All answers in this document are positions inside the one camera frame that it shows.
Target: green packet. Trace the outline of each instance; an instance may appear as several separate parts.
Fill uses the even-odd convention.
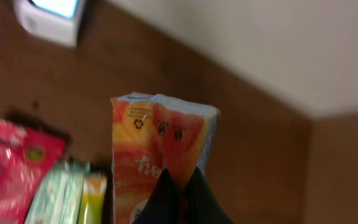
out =
[[[76,224],[84,176],[90,165],[60,161],[43,179],[25,224]]]
[[[85,177],[78,224],[100,224],[107,178],[102,174]]]

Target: white device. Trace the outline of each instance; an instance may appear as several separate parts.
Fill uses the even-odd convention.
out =
[[[22,27],[37,37],[76,47],[86,0],[15,0]]]

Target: pink packet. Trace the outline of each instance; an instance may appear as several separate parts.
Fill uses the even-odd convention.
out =
[[[0,223],[23,223],[42,178],[64,148],[60,138],[0,119]]]

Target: white box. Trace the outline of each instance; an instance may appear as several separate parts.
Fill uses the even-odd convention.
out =
[[[29,0],[15,0],[14,9],[20,24],[30,34],[67,47],[76,47],[85,1],[78,0],[69,18],[42,9]]]

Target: black object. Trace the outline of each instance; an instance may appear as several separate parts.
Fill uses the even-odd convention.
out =
[[[163,170],[145,208],[133,224],[232,224],[196,167],[178,193],[168,170]]]

